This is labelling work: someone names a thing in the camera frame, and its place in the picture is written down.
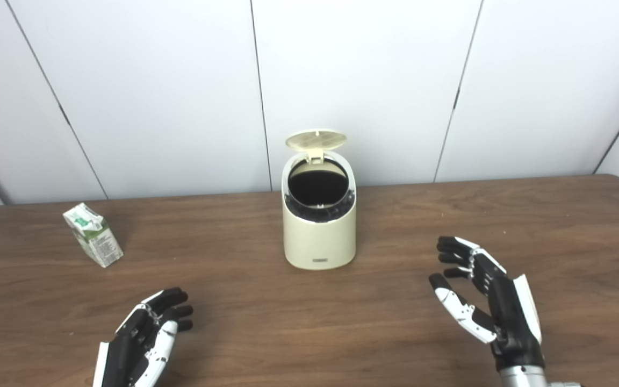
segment black robotic finger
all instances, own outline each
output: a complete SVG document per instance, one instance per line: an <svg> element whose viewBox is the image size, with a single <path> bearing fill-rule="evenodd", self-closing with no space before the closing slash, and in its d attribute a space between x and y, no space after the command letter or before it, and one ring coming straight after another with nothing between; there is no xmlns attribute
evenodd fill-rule
<svg viewBox="0 0 619 387"><path fill-rule="evenodd" d="M184 318L186 316L190 316L192 314L192 306L191 305L184 305L184 306L177 306L175 308L171 308L172 312L174 313L174 315L176 316L176 318Z"/></svg>
<svg viewBox="0 0 619 387"><path fill-rule="evenodd" d="M192 329L192 321L184 319L178 322L178 332L189 331Z"/></svg>
<svg viewBox="0 0 619 387"><path fill-rule="evenodd" d="M188 294L186 292L182 291L180 288L170 288L158 292L154 296L143 301L143 303L152 308L152 311L159 316L159 314L164 313L167 308L182 304L187 300Z"/></svg>
<svg viewBox="0 0 619 387"><path fill-rule="evenodd" d="M452 269L443 270L443 275L445 275L446 278L469 278L471 272L471 269L454 267Z"/></svg>
<svg viewBox="0 0 619 387"><path fill-rule="evenodd" d="M439 252L452 253L464 259L471 255L475 247L471 242L454 236L440 236L436 245Z"/></svg>
<svg viewBox="0 0 619 387"><path fill-rule="evenodd" d="M187 331L192 328L192 321L189 319L181 319L192 314L192 306L179 306L176 308L169 308L164 311L162 314L162 323L166 321L177 321L178 322L178 331Z"/></svg>
<svg viewBox="0 0 619 387"><path fill-rule="evenodd" d="M440 253L439 261L443 263L458 264L460 266L465 266L465 267L469 266L470 264L469 260L459 257L458 255L455 255L453 253Z"/></svg>

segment white robotic finger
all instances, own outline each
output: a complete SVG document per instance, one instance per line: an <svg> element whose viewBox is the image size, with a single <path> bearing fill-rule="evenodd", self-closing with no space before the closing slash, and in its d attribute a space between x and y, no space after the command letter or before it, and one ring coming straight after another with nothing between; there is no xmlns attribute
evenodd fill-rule
<svg viewBox="0 0 619 387"><path fill-rule="evenodd" d="M464 297L456 294L443 275L433 274L429 277L429 281L445 310L460 326L483 343L491 343L496 340L491 316L467 303Z"/></svg>

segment robot finger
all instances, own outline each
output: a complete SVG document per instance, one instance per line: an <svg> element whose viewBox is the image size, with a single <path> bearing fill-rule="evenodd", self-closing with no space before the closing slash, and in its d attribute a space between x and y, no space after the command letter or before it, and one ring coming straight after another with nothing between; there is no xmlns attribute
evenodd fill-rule
<svg viewBox="0 0 619 387"><path fill-rule="evenodd" d="M495 325L491 316L456 294L443 275L432 274L429 282L445 310L460 326L483 343L496 340Z"/></svg>
<svg viewBox="0 0 619 387"><path fill-rule="evenodd" d="M446 278L469 278L471 272L472 269L467 269L467 267L455 267L443 270L443 275Z"/></svg>
<svg viewBox="0 0 619 387"><path fill-rule="evenodd" d="M460 266L465 266L465 267L469 266L470 264L469 260L459 257L458 255L455 255L453 253L440 253L439 261L443 263L458 264Z"/></svg>
<svg viewBox="0 0 619 387"><path fill-rule="evenodd" d="M453 253L464 259L469 258L479 245L455 236L439 237L436 248L442 253Z"/></svg>
<svg viewBox="0 0 619 387"><path fill-rule="evenodd" d="M149 306L152 311L159 316L165 310L177 304L182 304L188 300L188 294L180 288L170 288L158 292L146 299L142 303Z"/></svg>
<svg viewBox="0 0 619 387"><path fill-rule="evenodd" d="M192 329L192 321L189 319L182 319L178 322L178 332L189 331Z"/></svg>
<svg viewBox="0 0 619 387"><path fill-rule="evenodd" d="M169 308L162 314L162 322L176 321L178 323L178 332L188 331L192 328L192 321L181 318L191 316L192 312L193 309L190 305Z"/></svg>

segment milk carton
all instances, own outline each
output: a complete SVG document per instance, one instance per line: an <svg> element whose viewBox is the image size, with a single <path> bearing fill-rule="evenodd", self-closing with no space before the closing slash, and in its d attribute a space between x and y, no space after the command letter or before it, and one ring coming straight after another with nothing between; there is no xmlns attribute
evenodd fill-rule
<svg viewBox="0 0 619 387"><path fill-rule="evenodd" d="M118 246L104 217L84 203L63 213L63 218L86 254L101 267L107 267L123 256L123 250Z"/></svg>

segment trash can opening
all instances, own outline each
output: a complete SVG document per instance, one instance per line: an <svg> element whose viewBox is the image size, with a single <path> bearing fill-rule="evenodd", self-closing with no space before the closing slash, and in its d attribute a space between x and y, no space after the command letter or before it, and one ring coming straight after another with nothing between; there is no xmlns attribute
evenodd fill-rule
<svg viewBox="0 0 619 387"><path fill-rule="evenodd" d="M301 161L293 167L288 177L288 191L304 206L323 208L341 201L348 192L346 170L330 159L322 164Z"/></svg>

